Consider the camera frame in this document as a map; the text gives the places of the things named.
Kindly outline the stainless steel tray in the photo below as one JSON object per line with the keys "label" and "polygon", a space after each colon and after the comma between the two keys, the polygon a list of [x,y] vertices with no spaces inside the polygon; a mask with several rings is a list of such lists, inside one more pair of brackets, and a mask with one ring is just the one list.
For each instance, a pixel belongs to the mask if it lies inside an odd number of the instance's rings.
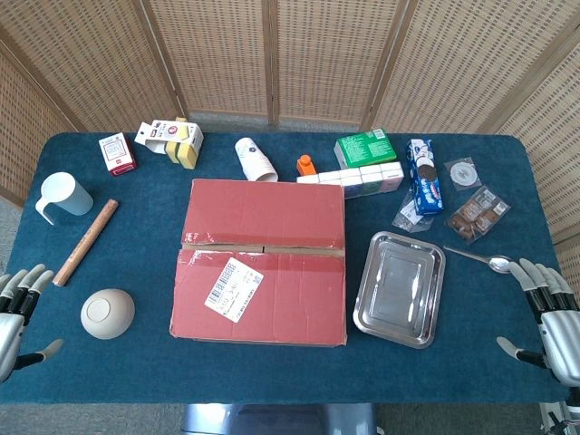
{"label": "stainless steel tray", "polygon": [[353,321],[366,334],[414,349],[431,345],[446,257],[431,243],[378,232],[369,245]]}

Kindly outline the small clear plastic bag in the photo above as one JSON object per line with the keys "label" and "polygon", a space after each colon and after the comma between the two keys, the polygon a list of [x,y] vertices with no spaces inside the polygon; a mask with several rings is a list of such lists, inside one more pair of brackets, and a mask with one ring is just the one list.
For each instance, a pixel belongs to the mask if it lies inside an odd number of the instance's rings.
{"label": "small clear plastic bag", "polygon": [[419,215],[416,212],[412,190],[409,189],[392,224],[408,233],[417,233],[429,230],[432,220],[432,217]]}

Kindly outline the brown snack packet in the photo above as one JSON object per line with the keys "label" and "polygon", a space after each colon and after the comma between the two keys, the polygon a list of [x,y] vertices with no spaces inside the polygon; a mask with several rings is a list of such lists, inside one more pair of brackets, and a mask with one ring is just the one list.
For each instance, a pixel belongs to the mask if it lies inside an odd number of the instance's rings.
{"label": "brown snack packet", "polygon": [[480,187],[446,221],[468,244],[485,236],[510,210],[510,205],[487,186]]}

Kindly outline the green carton box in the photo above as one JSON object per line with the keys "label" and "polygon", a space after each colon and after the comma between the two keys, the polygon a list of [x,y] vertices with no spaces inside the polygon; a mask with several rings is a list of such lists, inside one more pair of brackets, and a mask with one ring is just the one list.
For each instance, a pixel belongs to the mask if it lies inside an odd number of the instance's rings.
{"label": "green carton box", "polygon": [[383,129],[339,138],[333,151],[341,169],[360,168],[397,159],[397,154]]}

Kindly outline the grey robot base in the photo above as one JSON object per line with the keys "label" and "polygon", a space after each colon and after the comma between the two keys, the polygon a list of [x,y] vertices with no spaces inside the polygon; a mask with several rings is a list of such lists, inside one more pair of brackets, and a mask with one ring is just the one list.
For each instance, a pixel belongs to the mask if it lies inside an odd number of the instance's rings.
{"label": "grey robot base", "polygon": [[180,435],[386,435],[372,403],[185,406]]}

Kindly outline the wooden rolling pin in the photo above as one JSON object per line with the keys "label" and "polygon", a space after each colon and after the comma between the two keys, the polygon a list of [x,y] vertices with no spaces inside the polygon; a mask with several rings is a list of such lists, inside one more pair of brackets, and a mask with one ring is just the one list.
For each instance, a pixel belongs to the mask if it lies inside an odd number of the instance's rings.
{"label": "wooden rolling pin", "polygon": [[64,286],[69,278],[75,272],[79,264],[87,255],[92,245],[104,230],[111,217],[119,206],[119,202],[115,199],[109,199],[101,209],[101,212],[94,219],[90,227],[87,229],[81,240],[78,242],[75,249],[68,256],[63,266],[53,278],[53,283],[57,286]]}

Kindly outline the white paper cup stack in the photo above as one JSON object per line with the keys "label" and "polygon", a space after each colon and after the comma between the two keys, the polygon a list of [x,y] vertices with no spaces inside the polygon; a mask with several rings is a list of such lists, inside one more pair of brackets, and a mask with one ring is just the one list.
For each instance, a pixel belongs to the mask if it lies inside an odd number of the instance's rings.
{"label": "white paper cup stack", "polygon": [[249,181],[278,181],[278,175],[272,163],[251,138],[238,140],[235,150],[242,170]]}

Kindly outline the beige bowl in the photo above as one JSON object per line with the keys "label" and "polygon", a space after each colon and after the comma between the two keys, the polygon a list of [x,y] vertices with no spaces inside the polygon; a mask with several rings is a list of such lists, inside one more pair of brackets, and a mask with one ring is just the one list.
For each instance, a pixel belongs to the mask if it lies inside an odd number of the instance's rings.
{"label": "beige bowl", "polygon": [[83,329],[100,340],[124,334],[135,315],[131,296],[120,289],[106,288],[92,294],[81,309]]}

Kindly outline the blue table cloth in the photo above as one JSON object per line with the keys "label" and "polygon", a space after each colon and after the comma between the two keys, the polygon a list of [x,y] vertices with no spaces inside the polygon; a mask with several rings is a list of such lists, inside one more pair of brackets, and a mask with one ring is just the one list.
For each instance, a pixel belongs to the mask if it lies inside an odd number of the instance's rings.
{"label": "blue table cloth", "polygon": [[[60,133],[44,145],[7,271],[59,269],[109,199],[119,207],[67,285],[49,285],[22,340],[24,353],[63,338],[46,362],[0,384],[8,402],[535,402],[566,396],[552,375],[507,356],[506,336],[539,351],[541,339],[517,281],[448,254],[432,344],[422,350],[347,326],[344,346],[211,343],[169,332],[181,231],[195,178],[242,179],[236,132],[205,136],[197,166],[183,169],[135,146],[138,168],[110,175],[98,133]],[[75,216],[54,204],[35,209],[44,180],[68,172],[92,196]],[[130,327],[100,340],[82,327],[95,292],[116,288],[135,304]]]}

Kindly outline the small red white box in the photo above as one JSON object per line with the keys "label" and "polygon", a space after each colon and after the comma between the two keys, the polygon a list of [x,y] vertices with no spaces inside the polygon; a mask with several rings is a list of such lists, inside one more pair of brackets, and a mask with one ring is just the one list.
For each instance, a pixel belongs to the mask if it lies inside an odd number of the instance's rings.
{"label": "small red white box", "polygon": [[98,143],[106,168],[112,176],[119,176],[138,167],[124,133],[100,139]]}

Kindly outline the pocket tissue multipack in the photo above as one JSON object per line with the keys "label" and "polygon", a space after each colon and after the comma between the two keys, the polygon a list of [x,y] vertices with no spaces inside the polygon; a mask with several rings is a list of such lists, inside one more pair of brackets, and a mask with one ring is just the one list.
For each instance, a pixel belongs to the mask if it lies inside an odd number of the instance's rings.
{"label": "pocket tissue multipack", "polygon": [[296,182],[341,186],[344,198],[350,199],[395,191],[403,179],[402,166],[394,161],[300,176]]}

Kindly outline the white plastic mug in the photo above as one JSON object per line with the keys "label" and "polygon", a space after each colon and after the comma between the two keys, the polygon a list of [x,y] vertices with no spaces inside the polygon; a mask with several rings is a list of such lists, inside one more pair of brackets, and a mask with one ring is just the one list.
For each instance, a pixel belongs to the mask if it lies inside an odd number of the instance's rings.
{"label": "white plastic mug", "polygon": [[54,204],[75,216],[88,213],[93,206],[92,196],[68,172],[56,172],[47,177],[41,186],[41,197],[35,203],[36,211],[51,225],[53,220],[45,209]]}

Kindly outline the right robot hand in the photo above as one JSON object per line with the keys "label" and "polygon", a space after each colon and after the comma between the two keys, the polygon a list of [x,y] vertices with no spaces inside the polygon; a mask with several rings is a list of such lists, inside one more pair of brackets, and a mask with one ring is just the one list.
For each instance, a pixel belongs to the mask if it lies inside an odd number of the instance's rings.
{"label": "right robot hand", "polygon": [[519,282],[543,344],[542,353],[516,347],[499,336],[499,347],[509,356],[548,369],[561,384],[580,388],[580,304],[566,280],[553,268],[522,258],[508,264]]}

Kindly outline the metal spoon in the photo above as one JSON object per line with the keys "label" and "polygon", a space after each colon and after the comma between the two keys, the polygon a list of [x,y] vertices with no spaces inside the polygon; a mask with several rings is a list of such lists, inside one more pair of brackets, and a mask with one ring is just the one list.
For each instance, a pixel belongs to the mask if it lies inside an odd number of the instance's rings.
{"label": "metal spoon", "polygon": [[511,262],[511,259],[507,256],[502,256],[502,255],[481,256],[481,255],[472,254],[472,253],[467,252],[465,250],[460,250],[460,249],[449,247],[449,246],[444,246],[443,248],[449,252],[452,252],[452,253],[458,254],[460,256],[464,256],[464,257],[479,261],[481,263],[484,263],[491,270],[493,270],[496,273],[499,273],[499,274],[508,274],[509,273],[509,263]]}

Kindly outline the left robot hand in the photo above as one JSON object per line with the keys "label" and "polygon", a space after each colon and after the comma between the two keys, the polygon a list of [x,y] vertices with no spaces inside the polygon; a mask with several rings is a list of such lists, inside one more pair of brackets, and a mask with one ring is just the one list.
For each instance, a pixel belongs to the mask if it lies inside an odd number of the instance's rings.
{"label": "left robot hand", "polygon": [[12,372],[51,358],[64,344],[64,339],[58,338],[40,351],[19,354],[25,329],[52,279],[53,271],[44,264],[0,276],[0,384]]}

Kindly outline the clear bag with white disc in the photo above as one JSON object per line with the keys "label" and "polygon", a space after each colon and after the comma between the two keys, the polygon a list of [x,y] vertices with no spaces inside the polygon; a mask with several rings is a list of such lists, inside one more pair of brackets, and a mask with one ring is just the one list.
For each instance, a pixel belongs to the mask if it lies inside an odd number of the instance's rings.
{"label": "clear bag with white disc", "polygon": [[471,157],[448,161],[445,163],[445,168],[457,191],[481,186],[477,168]]}

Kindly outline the blue Oreo cookie box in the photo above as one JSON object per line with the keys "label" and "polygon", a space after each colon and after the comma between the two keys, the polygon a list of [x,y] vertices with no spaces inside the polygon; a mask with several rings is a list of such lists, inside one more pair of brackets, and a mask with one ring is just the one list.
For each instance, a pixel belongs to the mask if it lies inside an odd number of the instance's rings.
{"label": "blue Oreo cookie box", "polygon": [[411,193],[418,215],[437,215],[444,210],[431,140],[410,139],[406,149]]}

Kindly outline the yellow sponge pack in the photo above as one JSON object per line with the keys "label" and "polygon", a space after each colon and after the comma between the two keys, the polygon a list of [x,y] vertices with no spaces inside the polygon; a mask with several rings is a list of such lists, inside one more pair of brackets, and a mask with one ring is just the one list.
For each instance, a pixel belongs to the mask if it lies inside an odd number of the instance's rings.
{"label": "yellow sponge pack", "polygon": [[143,122],[134,141],[153,153],[165,155],[184,169],[194,169],[204,140],[200,127],[185,118]]}

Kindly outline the red-topped cardboard box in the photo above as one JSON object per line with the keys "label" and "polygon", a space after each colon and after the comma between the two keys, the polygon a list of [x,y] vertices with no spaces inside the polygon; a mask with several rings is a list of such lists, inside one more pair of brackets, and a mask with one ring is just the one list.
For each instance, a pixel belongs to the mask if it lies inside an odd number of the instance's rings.
{"label": "red-topped cardboard box", "polygon": [[170,333],[230,343],[347,341],[345,200],[336,185],[195,179]]}

